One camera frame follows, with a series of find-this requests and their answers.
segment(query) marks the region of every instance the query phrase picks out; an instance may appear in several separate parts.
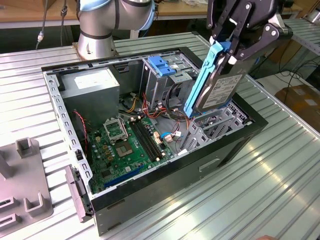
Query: slotted metal table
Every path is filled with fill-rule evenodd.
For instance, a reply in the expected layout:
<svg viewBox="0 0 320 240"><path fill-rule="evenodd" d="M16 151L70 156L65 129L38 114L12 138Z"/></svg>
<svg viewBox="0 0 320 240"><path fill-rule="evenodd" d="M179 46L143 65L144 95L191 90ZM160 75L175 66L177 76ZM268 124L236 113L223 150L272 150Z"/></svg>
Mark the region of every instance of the slotted metal table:
<svg viewBox="0 0 320 240"><path fill-rule="evenodd" d="M292 28L292 39L317 55L320 55L320 26L303 18L287 19L284 23Z"/></svg>
<svg viewBox="0 0 320 240"><path fill-rule="evenodd" d="M201 36L189 32L115 45L121 55L187 46L204 59L209 50ZM40 70L76 61L71 46L0 55L0 146L23 137L39 141L54 209L52 216L4 240L319 236L319 134L246 77L237 92L268 121L266 128L231 163L98 237L94 221L80 223L76 214L64 171L70 164L67 146Z"/></svg>

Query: power cable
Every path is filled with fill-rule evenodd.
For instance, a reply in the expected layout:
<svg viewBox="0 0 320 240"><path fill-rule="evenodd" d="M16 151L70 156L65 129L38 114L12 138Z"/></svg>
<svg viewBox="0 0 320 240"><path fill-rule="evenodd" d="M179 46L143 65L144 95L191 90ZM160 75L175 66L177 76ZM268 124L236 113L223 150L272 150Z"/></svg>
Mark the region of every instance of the power cable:
<svg viewBox="0 0 320 240"><path fill-rule="evenodd" d="M42 19L42 29L38 34L35 50L38 50L39 43L41 43L41 41L45 37L45 24L46 24L46 18L47 18L47 11L48 11L48 0L45 0L45 8L44 8L43 19Z"/></svg>
<svg viewBox="0 0 320 240"><path fill-rule="evenodd" d="M60 15L61 15L61 29L60 29L61 47L63 46L62 34L63 34L63 31L64 31L65 16L67 15L67 12L68 12L67 0L64 0L63 1L63 7L62 7L61 12L60 12Z"/></svg>

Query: side panel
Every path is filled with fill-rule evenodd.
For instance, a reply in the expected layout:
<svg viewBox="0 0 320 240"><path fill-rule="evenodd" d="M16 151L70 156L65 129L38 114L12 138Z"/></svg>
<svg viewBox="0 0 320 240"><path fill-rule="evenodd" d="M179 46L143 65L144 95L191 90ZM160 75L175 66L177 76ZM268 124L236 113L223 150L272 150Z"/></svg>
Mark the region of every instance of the side panel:
<svg viewBox="0 0 320 240"><path fill-rule="evenodd" d="M233 154L232 157L227 159L228 161L235 156L233 149L236 148L236 152L238 152L258 132L252 132L248 136L241 137L225 147L97 211L95 220L99 235L143 213L155 204L212 173L219 164L228 158L229 153Z"/></svg>

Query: chip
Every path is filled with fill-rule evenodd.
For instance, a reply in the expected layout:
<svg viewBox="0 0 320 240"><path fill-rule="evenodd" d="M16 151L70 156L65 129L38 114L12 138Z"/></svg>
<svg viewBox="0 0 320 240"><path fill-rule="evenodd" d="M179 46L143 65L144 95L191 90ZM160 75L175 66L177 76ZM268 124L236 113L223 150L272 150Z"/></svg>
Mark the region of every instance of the chip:
<svg viewBox="0 0 320 240"><path fill-rule="evenodd" d="M132 154L134 152L130 143L127 141L122 141L120 143L117 143L114 147L119 157L121 158L129 154Z"/></svg>
<svg viewBox="0 0 320 240"><path fill-rule="evenodd" d="M106 178L111 175L111 172L110 172L110 170L105 170L105 171L101 172L101 175L103 178Z"/></svg>

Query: metal bracket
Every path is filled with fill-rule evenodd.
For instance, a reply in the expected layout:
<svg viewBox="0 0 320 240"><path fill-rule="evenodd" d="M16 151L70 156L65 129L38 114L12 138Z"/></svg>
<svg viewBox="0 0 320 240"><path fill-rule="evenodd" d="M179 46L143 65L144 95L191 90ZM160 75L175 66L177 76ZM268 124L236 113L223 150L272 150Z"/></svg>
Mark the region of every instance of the metal bracket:
<svg viewBox="0 0 320 240"><path fill-rule="evenodd" d="M94 215L85 185L81 179L80 173L71 165L65 167L65 172L66 182L71 192L76 213L80 222L85 223Z"/></svg>

